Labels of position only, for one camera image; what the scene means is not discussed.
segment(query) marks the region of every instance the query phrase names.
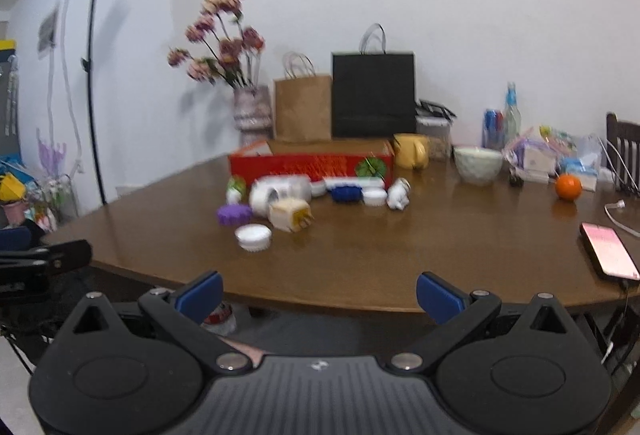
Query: pink flower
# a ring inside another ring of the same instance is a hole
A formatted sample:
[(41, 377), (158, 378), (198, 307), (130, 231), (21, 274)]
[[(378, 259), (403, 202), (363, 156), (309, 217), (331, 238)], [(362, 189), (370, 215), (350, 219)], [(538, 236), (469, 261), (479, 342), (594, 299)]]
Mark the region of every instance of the pink flower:
[(238, 56), (232, 56), (231, 54), (220, 55), (220, 66), (225, 70), (235, 70), (240, 66), (240, 60)]
[(240, 0), (218, 0), (217, 6), (222, 12), (232, 12), (236, 16), (240, 14), (242, 9)]
[(238, 58), (242, 53), (242, 40), (240, 38), (234, 38), (233, 40), (221, 39), (220, 40), (220, 55), (231, 56)]
[(187, 58), (190, 58), (191, 55), (188, 50), (185, 49), (171, 49), (167, 54), (166, 60), (170, 66), (179, 66), (182, 65)]
[(218, 6), (212, 0), (205, 0), (202, 2), (202, 9), (200, 12), (202, 14), (217, 14)]
[(262, 50), (264, 48), (264, 39), (253, 27), (247, 27), (242, 31), (242, 40), (247, 49)]
[(184, 35), (187, 36), (187, 39), (191, 43), (198, 43), (200, 41), (204, 41), (204, 30), (197, 29), (193, 25), (187, 27), (187, 30), (184, 32)]
[(211, 14), (203, 14), (193, 24), (198, 30), (211, 32), (216, 28), (216, 20)]
[(212, 77), (209, 63), (202, 59), (191, 62), (189, 68), (187, 68), (187, 75), (196, 81), (207, 81), (207, 79)]

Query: smartphone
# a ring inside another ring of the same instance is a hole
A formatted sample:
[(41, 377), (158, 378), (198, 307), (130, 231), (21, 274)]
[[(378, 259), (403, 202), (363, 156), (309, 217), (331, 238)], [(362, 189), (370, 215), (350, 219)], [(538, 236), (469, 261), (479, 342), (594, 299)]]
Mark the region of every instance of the smartphone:
[(610, 227), (580, 224), (580, 233), (600, 276), (606, 279), (640, 281), (640, 273), (618, 234)]

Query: red box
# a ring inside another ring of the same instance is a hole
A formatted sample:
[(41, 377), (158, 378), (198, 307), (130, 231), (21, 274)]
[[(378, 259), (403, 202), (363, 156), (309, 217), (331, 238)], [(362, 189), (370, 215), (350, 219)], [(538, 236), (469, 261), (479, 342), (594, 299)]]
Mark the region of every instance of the red box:
[(393, 182), (394, 151), (387, 140), (337, 139), (289, 143), (277, 140), (250, 144), (228, 156), (231, 174), (247, 187), (267, 175), (323, 177), (382, 176)]

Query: flower vase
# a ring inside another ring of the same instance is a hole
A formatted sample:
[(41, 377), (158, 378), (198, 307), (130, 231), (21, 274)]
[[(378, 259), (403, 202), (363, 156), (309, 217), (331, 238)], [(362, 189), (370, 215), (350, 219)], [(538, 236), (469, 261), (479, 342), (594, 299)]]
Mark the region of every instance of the flower vase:
[(234, 120), (240, 131), (241, 147), (271, 138), (271, 95), (265, 84), (235, 88)]

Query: brown paper bag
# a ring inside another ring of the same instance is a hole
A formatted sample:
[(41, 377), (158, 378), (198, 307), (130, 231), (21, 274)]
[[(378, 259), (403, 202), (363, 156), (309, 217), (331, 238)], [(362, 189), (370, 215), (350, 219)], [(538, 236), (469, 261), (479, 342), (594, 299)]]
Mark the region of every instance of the brown paper bag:
[(311, 61), (301, 54), (286, 54), (284, 66), (287, 77), (274, 81), (276, 139), (330, 140), (331, 76), (317, 76)]

